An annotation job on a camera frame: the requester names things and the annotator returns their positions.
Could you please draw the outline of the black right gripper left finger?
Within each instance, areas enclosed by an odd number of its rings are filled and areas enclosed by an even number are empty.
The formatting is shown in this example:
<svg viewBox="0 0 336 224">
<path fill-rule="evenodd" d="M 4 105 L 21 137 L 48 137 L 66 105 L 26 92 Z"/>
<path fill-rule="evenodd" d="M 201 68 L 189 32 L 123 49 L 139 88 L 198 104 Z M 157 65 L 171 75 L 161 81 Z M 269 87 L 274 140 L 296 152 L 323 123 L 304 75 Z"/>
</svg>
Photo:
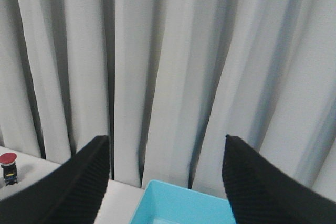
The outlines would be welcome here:
<svg viewBox="0 0 336 224">
<path fill-rule="evenodd" d="M 1 223 L 94 223 L 109 181 L 109 138 L 96 136 L 31 186 L 1 200 Z"/>
</svg>

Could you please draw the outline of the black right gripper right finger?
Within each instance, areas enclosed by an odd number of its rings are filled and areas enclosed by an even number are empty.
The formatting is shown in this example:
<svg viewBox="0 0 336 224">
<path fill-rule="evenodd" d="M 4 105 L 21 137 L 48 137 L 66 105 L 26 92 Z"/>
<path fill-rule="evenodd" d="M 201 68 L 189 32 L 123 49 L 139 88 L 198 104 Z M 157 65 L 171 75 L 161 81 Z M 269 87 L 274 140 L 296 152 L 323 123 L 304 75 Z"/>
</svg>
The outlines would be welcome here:
<svg viewBox="0 0 336 224">
<path fill-rule="evenodd" d="M 222 178 L 237 223 L 335 223 L 335 202 L 280 171 L 238 136 L 226 136 Z"/>
</svg>

